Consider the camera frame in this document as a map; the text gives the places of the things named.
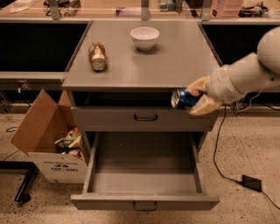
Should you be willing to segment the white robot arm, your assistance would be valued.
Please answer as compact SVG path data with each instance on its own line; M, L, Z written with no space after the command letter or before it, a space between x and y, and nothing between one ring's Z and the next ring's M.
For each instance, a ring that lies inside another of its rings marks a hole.
M192 116L216 111L222 104L232 104L246 94L273 88L280 81L280 27L267 31L257 45L257 53L224 65L187 88L203 93L189 109Z

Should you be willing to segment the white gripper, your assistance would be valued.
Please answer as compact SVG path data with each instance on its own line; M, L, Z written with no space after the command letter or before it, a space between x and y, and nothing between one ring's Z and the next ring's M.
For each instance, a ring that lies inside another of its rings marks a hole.
M229 65L220 67L208 77L197 79L187 89L193 96L207 93L207 95L202 95L198 102L190 108L189 113L192 116L210 114L220 108L218 102L230 104L244 97L244 93L235 86L231 78Z

